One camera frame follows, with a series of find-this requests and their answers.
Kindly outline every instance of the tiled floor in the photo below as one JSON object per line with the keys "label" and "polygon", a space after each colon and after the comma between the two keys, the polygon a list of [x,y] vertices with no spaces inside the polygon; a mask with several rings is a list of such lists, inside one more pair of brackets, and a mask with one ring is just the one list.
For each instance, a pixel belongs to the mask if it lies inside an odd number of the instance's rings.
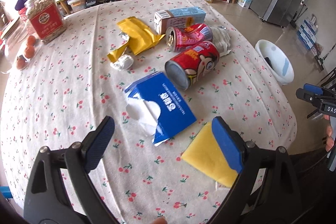
{"label": "tiled floor", "polygon": [[[289,148],[291,154],[310,151],[322,146],[322,138],[325,135],[327,122],[319,120],[313,122],[306,119],[307,114],[314,110],[312,105],[296,99],[295,91],[305,83],[317,84],[324,77],[320,73],[312,57],[307,53],[301,42],[297,40],[293,28],[281,27],[261,22],[258,16],[249,9],[241,8],[237,4],[227,4],[216,1],[212,6],[234,25],[253,45],[260,39],[266,39],[275,43],[288,56],[294,68],[294,81],[282,87],[283,92],[293,108],[297,119],[298,132],[295,141]],[[8,70],[8,64],[0,57],[0,71]],[[0,74],[0,106],[8,75]],[[0,185],[7,185],[2,167],[0,154]]]}

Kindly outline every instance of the white bucket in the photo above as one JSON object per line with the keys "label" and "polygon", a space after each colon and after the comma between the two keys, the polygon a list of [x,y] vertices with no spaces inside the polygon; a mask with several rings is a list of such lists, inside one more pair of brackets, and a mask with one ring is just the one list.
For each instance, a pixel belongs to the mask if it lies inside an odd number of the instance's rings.
{"label": "white bucket", "polygon": [[268,57],[273,69],[265,61],[268,69],[281,85],[287,85],[294,80],[294,70],[284,52],[270,41],[261,39],[255,45],[257,53],[265,60]]}

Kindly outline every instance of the finger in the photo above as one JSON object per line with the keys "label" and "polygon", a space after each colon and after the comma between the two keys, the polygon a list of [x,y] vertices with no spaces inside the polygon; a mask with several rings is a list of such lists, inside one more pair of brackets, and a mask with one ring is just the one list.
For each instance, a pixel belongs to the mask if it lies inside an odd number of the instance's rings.
{"label": "finger", "polygon": [[328,137],[325,149],[329,151],[333,146],[334,146],[334,140],[331,137]]}
{"label": "finger", "polygon": [[333,133],[333,128],[331,127],[331,125],[328,125],[327,126],[327,136],[331,136],[332,135],[332,133]]}
{"label": "finger", "polygon": [[156,220],[154,220],[154,222],[152,222],[152,224],[167,224],[166,219],[162,216],[157,218]]}

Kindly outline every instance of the yellow cloth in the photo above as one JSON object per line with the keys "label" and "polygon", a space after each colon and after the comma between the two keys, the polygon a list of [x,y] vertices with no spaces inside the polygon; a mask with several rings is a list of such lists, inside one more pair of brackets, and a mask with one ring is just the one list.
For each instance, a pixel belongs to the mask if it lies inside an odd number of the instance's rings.
{"label": "yellow cloth", "polygon": [[107,57],[114,63],[122,56],[126,47],[129,47],[134,55],[139,54],[159,43],[164,34],[154,34],[152,30],[136,17],[128,17],[117,23],[121,31],[129,36],[127,43],[110,52]]}
{"label": "yellow cloth", "polygon": [[226,187],[232,187],[238,176],[236,170],[229,167],[219,148],[210,122],[204,125],[181,158]]}

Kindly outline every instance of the cherry print tablecloth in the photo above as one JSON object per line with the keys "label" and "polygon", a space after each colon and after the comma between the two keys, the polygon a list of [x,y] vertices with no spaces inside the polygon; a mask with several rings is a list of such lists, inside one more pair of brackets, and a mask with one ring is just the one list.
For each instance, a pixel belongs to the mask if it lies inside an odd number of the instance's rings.
{"label": "cherry print tablecloth", "polygon": [[[136,16],[151,28],[156,10],[198,6],[205,23],[225,26],[232,52],[214,71],[182,96],[197,122],[158,147],[126,112],[125,86],[154,71],[176,53],[164,42],[135,57],[128,71],[116,71],[106,58],[122,44],[117,22]],[[34,158],[81,141],[110,115],[113,139],[90,173],[101,199],[121,223],[205,223],[228,189],[180,159],[202,126],[221,115],[243,139],[259,147],[288,147],[296,120],[285,95],[251,44],[204,0],[125,0],[103,4],[66,18],[68,29],[45,45],[35,61],[11,72],[1,116],[1,151],[15,201],[23,207]],[[82,212],[68,173],[62,172],[74,208]],[[261,184],[262,174],[257,185]]]}

